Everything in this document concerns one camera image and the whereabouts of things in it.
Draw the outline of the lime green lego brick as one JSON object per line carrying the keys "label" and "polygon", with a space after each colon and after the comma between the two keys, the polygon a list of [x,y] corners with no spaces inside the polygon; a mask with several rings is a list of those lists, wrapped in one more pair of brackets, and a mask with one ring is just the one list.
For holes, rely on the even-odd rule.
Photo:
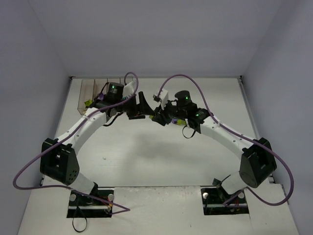
{"label": "lime green lego brick", "polygon": [[177,120],[177,125],[186,125],[184,120]]}

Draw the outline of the green printed lego brick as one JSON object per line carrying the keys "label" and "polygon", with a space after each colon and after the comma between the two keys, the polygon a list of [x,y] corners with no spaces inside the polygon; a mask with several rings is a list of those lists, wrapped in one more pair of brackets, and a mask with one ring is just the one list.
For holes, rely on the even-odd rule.
{"label": "green printed lego brick", "polygon": [[85,108],[88,108],[92,103],[93,103],[93,101],[91,99],[85,101],[84,102]]}

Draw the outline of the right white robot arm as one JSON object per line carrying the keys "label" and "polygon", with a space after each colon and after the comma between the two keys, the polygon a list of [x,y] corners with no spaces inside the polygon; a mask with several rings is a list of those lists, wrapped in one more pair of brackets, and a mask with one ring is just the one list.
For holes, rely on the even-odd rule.
{"label": "right white robot arm", "polygon": [[257,188],[277,169],[274,156],[264,149],[271,148],[268,140],[261,138],[251,143],[243,135],[229,133],[213,120],[206,109],[192,102],[188,91],[177,92],[173,101],[169,100],[165,89],[155,92],[153,98],[160,103],[155,109],[153,121],[164,126],[173,118],[184,120],[188,127],[214,139],[239,158],[239,170],[220,182],[227,194],[234,194],[246,187]]}

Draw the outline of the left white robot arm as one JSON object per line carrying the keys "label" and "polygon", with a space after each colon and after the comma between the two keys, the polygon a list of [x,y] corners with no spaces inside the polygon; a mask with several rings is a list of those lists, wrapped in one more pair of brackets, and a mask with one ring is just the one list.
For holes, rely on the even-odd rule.
{"label": "left white robot arm", "polygon": [[154,113],[143,93],[139,93],[140,102],[136,102],[136,81],[127,85],[115,82],[107,85],[108,92],[99,94],[78,122],[58,138],[46,139],[42,145],[40,172],[72,190],[92,196],[97,195],[98,184],[80,172],[77,154],[81,147],[117,114],[126,113],[130,119],[136,119]]}

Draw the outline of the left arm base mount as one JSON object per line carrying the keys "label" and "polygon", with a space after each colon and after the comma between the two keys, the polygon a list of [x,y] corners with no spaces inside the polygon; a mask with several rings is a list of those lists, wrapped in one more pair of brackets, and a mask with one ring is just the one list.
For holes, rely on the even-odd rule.
{"label": "left arm base mount", "polygon": [[70,192],[67,218],[111,218],[113,205]]}

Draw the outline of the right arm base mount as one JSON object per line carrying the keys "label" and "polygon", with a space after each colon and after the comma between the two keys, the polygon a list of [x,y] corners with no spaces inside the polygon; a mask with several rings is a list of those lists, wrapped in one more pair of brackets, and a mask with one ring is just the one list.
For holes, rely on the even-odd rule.
{"label": "right arm base mount", "polygon": [[244,191],[227,194],[217,179],[212,186],[201,187],[201,201],[206,216],[249,214]]}

